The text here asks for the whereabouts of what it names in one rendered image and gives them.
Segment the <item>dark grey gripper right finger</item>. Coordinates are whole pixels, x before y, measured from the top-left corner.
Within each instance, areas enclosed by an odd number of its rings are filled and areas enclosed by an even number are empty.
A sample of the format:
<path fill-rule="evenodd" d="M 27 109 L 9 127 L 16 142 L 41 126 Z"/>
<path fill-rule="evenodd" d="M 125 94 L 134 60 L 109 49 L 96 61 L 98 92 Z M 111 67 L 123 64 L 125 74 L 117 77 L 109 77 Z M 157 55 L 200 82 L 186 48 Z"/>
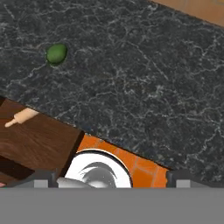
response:
<path fill-rule="evenodd" d="M 166 186 L 173 188 L 220 187 L 219 183 L 209 183 L 194 177 L 188 170 L 168 171 L 166 179 Z"/>

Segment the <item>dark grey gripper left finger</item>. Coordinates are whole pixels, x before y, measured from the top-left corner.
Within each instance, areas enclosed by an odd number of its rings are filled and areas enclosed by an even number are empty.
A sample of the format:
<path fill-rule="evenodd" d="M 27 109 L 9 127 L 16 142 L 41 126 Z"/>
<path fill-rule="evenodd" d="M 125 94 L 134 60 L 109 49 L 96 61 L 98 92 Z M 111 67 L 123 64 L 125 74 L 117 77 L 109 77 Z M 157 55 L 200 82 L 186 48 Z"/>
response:
<path fill-rule="evenodd" d="M 4 188 L 57 188 L 58 183 L 54 171 L 35 171 L 28 178 L 14 181 L 4 186 Z"/>

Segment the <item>wooden rolling pin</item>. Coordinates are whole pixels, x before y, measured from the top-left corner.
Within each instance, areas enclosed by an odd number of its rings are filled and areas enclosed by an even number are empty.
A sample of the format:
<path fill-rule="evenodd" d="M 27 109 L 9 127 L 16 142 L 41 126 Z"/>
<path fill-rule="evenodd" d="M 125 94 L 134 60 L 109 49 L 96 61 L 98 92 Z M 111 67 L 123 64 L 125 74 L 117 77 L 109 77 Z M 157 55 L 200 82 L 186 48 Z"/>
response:
<path fill-rule="evenodd" d="M 36 110 L 33 110 L 31 108 L 25 108 L 22 111 L 16 113 L 13 116 L 13 119 L 9 122 L 7 122 L 4 127 L 5 128 L 9 128 L 10 126 L 19 123 L 22 124 L 26 121 L 28 121 L 29 119 L 32 119 L 34 116 L 36 116 L 39 112 Z"/>

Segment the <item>white round disc with rim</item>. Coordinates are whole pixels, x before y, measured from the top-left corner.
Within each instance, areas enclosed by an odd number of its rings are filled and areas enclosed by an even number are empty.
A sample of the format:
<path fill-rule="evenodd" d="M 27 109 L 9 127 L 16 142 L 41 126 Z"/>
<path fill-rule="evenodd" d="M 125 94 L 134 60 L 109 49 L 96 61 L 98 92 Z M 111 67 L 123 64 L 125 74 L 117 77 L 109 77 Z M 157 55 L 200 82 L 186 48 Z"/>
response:
<path fill-rule="evenodd" d="M 133 181 L 124 162 L 105 150 L 86 149 L 75 154 L 59 188 L 132 188 Z"/>

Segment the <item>green avocado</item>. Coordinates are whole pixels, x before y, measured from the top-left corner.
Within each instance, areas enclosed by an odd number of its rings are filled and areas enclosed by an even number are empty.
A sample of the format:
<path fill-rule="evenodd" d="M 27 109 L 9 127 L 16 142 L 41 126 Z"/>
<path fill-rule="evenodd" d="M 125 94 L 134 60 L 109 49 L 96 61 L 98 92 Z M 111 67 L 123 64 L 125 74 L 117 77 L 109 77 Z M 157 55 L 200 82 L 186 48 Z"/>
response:
<path fill-rule="evenodd" d="M 46 60 L 51 65 L 58 65 L 64 61 L 67 56 L 67 46 L 61 43 L 51 45 L 46 50 Z"/>

